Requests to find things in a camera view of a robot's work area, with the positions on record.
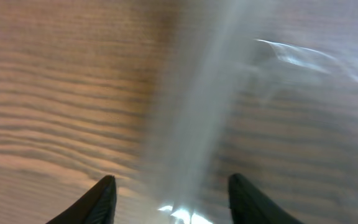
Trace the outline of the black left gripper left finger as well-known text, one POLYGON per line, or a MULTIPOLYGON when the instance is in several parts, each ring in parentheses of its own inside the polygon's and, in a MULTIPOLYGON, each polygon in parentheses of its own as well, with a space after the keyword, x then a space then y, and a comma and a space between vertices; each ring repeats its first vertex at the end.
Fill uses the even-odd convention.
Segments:
POLYGON ((116 202, 116 179, 106 175, 47 224, 113 224, 116 202))

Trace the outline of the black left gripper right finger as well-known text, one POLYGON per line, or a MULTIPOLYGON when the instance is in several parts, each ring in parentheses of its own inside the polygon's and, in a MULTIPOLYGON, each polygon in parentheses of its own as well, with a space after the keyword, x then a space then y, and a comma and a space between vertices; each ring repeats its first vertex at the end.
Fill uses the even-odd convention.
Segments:
POLYGON ((242 174, 228 178, 228 193, 233 224, 302 224, 242 174))

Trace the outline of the clear plastic container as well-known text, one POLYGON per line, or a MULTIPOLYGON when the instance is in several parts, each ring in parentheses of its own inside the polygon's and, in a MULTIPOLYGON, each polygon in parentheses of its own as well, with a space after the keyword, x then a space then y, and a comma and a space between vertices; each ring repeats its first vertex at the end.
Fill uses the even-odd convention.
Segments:
POLYGON ((155 99, 140 222, 358 223, 358 1, 184 1, 155 99))

